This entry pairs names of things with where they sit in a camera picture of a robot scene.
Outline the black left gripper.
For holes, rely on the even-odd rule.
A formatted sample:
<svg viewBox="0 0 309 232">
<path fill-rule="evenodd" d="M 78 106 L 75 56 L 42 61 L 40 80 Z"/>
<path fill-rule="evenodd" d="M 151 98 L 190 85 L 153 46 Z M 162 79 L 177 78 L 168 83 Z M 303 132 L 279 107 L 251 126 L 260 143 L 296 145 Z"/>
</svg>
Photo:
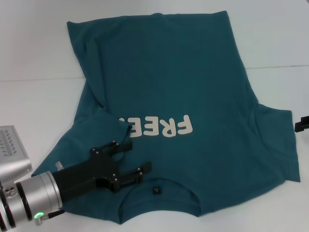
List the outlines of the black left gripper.
<svg viewBox="0 0 309 232">
<path fill-rule="evenodd" d="M 70 201 L 96 188 L 119 191 L 140 184 L 152 171 L 152 163 L 146 162 L 138 168 L 120 173 L 113 154 L 132 150 L 132 141 L 112 141 L 90 150 L 89 158 L 79 164 L 52 173 L 63 201 Z"/>
</svg>

